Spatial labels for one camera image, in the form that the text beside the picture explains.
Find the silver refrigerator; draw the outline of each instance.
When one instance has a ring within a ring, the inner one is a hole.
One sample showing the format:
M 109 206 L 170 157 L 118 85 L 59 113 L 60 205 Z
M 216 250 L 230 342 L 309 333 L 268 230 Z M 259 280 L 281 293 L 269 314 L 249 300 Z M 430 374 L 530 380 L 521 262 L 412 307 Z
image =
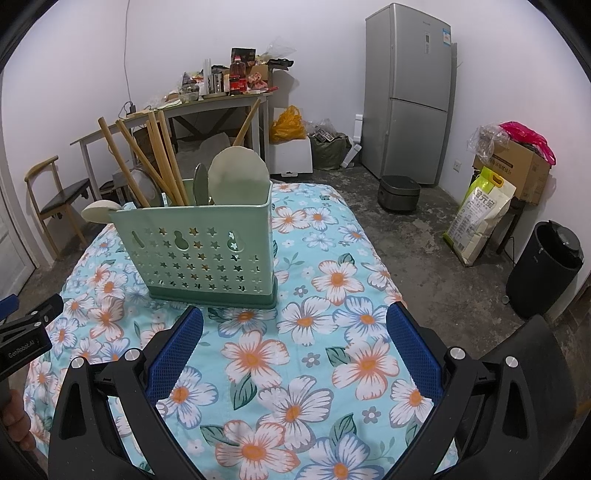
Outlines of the silver refrigerator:
M 368 17 L 365 27 L 362 162 L 378 178 L 433 184 L 450 99 L 451 28 L 398 4 Z

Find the wooden handle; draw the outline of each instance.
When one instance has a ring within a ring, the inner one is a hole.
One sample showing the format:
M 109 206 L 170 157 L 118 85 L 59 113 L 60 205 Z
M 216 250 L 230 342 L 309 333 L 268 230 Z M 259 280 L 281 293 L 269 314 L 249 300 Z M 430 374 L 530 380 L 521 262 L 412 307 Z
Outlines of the wooden handle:
M 248 112 L 248 116 L 246 117 L 246 120 L 244 120 L 244 124 L 242 125 L 242 128 L 238 132 L 238 136 L 236 137 L 236 140 L 234 140 L 233 147 L 238 147 L 242 143 L 242 140 L 244 140 L 244 137 L 246 135 L 248 127 L 251 126 L 252 119 L 254 118 L 255 113 L 257 112 L 260 104 L 261 104 L 261 99 L 260 98 L 256 99 L 256 102 L 252 106 L 251 111 Z
M 121 153 L 119 153 L 119 150 L 117 149 L 117 145 L 115 145 L 115 142 L 113 140 L 113 135 L 111 135 L 111 131 L 109 130 L 109 125 L 107 125 L 107 122 L 105 122 L 104 117 L 99 118 L 99 125 L 100 125 L 100 129 L 103 131 L 103 135 L 105 136 L 105 140 L 107 140 L 107 143 L 109 144 L 109 148 L 111 149 L 111 153 L 115 157 L 115 160 L 119 164 L 119 168 L 121 169 L 121 172 L 123 172 L 123 175 L 125 176 L 125 179 L 127 180 L 127 185 L 129 186 L 131 191 L 134 193 L 135 197 L 138 199 L 139 204 L 143 208 L 149 208 L 150 204 L 148 203 L 148 200 L 146 200 L 146 197 L 144 196 L 142 191 L 139 189 L 138 184 L 135 182 L 134 178 L 131 176 L 131 172 L 127 168 L 127 165 L 125 165 L 125 160 L 121 156 Z
M 154 150 L 154 155 L 156 156 L 158 168 L 160 169 L 163 180 L 166 182 L 166 185 L 168 185 L 168 188 L 173 194 L 173 198 L 171 200 L 173 200 L 175 204 L 182 206 L 184 205 L 183 197 L 181 197 L 178 185 L 173 176 L 173 171 L 170 168 L 170 163 L 168 163 L 168 157 L 166 156 L 166 151 L 164 150 L 164 145 L 162 144 L 162 137 L 160 136 L 160 130 L 158 129 L 158 123 L 156 122 L 156 116 L 154 115 L 154 112 L 148 113 L 148 122 L 146 123 L 146 126 L 148 127 L 148 135 L 150 136 L 150 141 L 152 142 L 152 149 Z
M 152 180 L 156 182 L 156 185 L 160 187 L 160 189 L 168 196 L 168 198 L 174 198 L 172 191 L 168 188 L 166 182 L 162 179 L 162 177 L 158 174 L 156 169 L 152 166 L 150 161 L 144 155 L 144 152 L 142 152 L 142 149 L 139 147 L 134 136 L 131 133 L 129 133 L 129 130 L 127 130 L 127 127 L 123 123 L 123 120 L 117 120 L 115 124 L 117 125 L 117 127 L 119 127 L 119 131 L 121 131 L 131 149 L 138 156 L 140 162 L 142 162 L 142 165 L 146 169 L 146 173 L 150 175 Z
M 162 127 L 164 145 L 166 146 L 166 152 L 168 153 L 168 160 L 173 171 L 174 179 L 177 183 L 177 187 L 181 194 L 181 197 L 183 198 L 183 203 L 185 204 L 185 206 L 187 206 L 189 205 L 189 196 L 187 195 L 187 191 L 185 190 L 185 187 L 183 185 L 181 173 L 178 170 L 177 157 L 174 156 L 173 145 L 170 141 L 170 136 L 168 135 L 168 129 L 166 128 L 166 117 L 164 116 L 164 112 L 162 110 L 158 111 L 158 121 L 160 122 L 160 126 Z

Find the yellow plastic bag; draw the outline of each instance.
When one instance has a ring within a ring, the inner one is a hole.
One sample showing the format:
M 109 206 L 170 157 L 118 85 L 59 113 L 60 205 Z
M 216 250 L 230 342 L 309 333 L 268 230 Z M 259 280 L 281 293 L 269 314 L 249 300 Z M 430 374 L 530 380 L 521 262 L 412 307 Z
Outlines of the yellow plastic bag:
M 271 143 L 281 143 L 288 140 L 302 140 L 306 138 L 306 129 L 300 111 L 290 105 L 279 118 L 273 122 L 269 130 Z

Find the wooden chair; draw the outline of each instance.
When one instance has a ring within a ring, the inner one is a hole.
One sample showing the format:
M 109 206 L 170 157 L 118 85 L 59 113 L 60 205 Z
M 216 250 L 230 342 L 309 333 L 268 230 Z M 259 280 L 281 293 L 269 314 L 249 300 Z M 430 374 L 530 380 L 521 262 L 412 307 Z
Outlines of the wooden chair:
M 58 157 L 56 155 L 55 157 L 51 157 L 48 160 L 42 161 L 41 163 L 34 165 L 25 175 L 25 182 L 27 184 L 27 190 L 29 191 L 29 195 L 31 196 L 31 201 L 33 202 L 33 208 L 35 209 L 35 213 L 37 214 L 37 217 L 39 218 L 39 221 L 41 222 L 41 227 L 43 228 L 43 231 L 47 235 L 47 239 L 49 240 L 49 243 L 51 244 L 52 249 L 54 250 L 54 252 L 56 253 L 56 256 L 58 257 L 60 253 L 56 247 L 55 242 L 53 241 L 53 238 L 51 238 L 49 230 L 47 229 L 47 225 L 45 224 L 45 219 L 47 219 L 49 217 L 58 217 L 61 219 L 61 213 L 65 212 L 68 217 L 68 220 L 72 224 L 74 231 L 76 232 L 76 235 L 78 235 L 78 237 L 80 238 L 82 245 L 84 245 L 86 247 L 88 245 L 88 243 L 86 242 L 84 235 L 82 235 L 80 228 L 78 228 L 78 225 L 76 224 L 76 220 L 74 218 L 74 214 L 72 213 L 72 202 L 74 202 L 74 200 L 76 200 L 79 196 L 82 196 L 85 199 L 87 199 L 88 198 L 88 190 L 90 190 L 90 192 L 92 193 L 92 197 L 94 198 L 95 201 L 97 200 L 97 198 L 96 198 L 94 192 L 92 192 L 92 189 L 90 188 L 90 180 L 89 179 L 77 181 L 76 183 L 74 183 L 66 188 L 62 187 L 61 182 L 60 182 L 60 178 L 57 174 L 57 169 L 56 169 L 57 158 Z M 54 196 L 40 210 L 39 206 L 37 205 L 37 201 L 35 200 L 35 196 L 33 195 L 32 183 L 33 183 L 33 180 L 43 170 L 45 170 L 49 166 L 51 166 L 51 170 L 53 172 L 53 179 L 56 182 L 56 187 L 57 187 L 58 192 L 57 192 L 57 195 Z

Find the white box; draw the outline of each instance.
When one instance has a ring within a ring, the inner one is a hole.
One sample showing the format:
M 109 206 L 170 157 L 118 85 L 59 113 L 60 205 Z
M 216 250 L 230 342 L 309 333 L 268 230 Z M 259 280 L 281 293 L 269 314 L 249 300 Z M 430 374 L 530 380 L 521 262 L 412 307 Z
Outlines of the white box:
M 280 173 L 294 177 L 298 173 L 312 173 L 312 149 L 310 139 L 290 140 L 269 145 L 267 168 L 271 175 Z

